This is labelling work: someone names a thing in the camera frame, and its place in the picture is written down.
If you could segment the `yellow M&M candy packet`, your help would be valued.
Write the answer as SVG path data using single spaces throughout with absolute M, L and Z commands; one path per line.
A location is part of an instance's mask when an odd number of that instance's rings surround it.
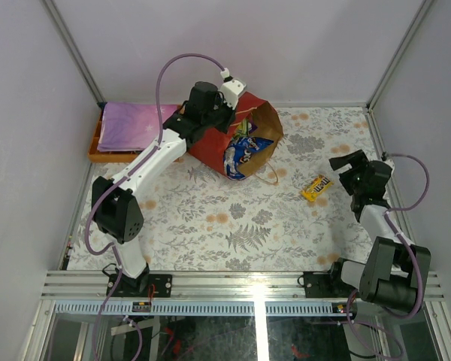
M 301 190 L 301 195 L 309 202 L 315 202 L 334 182 L 323 174 L 319 174 L 313 181 Z

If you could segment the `red brown paper bag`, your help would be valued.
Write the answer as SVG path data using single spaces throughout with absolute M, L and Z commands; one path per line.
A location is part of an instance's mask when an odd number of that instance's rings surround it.
M 282 138 L 283 127 L 275 108 L 244 93 L 229 130 L 207 130 L 188 153 L 228 179 L 242 181 L 267 163 Z

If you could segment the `blue Doritos chip bag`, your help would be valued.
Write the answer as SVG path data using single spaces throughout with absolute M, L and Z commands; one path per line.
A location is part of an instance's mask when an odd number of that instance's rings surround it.
M 246 176 L 238 170 L 242 164 L 249 162 L 252 155 L 262 152 L 274 142 L 267 138 L 248 136 L 233 138 L 223 154 L 225 175 L 232 180 L 243 180 Z

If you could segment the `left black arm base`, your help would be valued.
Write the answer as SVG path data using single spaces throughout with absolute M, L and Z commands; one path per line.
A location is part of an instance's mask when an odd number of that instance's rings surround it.
M 123 275 L 118 286 L 112 291 L 119 274 L 117 265 L 110 263 L 101 272 L 108 278 L 107 295 L 112 297 L 147 297 L 149 299 L 171 297 L 173 275 L 151 274 L 149 268 L 146 267 L 138 278 Z

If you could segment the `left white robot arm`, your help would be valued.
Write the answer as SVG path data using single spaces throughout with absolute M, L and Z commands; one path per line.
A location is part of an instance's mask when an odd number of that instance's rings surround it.
M 118 269 L 125 275 L 123 287 L 132 296 L 144 295 L 150 279 L 144 274 L 147 261 L 140 255 L 138 233 L 144 216 L 137 196 L 173 161 L 197 143 L 209 129 L 227 132 L 246 86 L 229 77 L 220 87 L 199 81 L 189 98 L 159 128 L 146 150 L 112 178 L 98 177 L 92 185 L 90 215 L 109 239 Z

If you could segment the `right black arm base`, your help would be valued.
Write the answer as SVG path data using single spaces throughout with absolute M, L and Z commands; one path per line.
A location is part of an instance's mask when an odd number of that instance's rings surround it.
M 297 283 L 310 299 L 347 298 L 359 289 L 365 264 L 339 258 L 328 271 L 303 272 Z

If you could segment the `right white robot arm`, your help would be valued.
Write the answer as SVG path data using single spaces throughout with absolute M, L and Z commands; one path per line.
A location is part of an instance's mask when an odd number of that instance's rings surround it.
M 386 185 L 394 171 L 393 154 L 369 160 L 364 151 L 329 159 L 331 169 L 346 165 L 339 181 L 352 197 L 351 211 L 373 241 L 367 262 L 343 261 L 341 271 L 328 277 L 328 289 L 345 296 L 354 287 L 365 302 L 380 306 L 390 315 L 409 319 L 422 307 L 431 252 L 415 245 L 391 218 L 395 211 L 409 211 L 425 197 L 429 182 L 418 201 L 408 208 L 393 208 L 385 199 Z

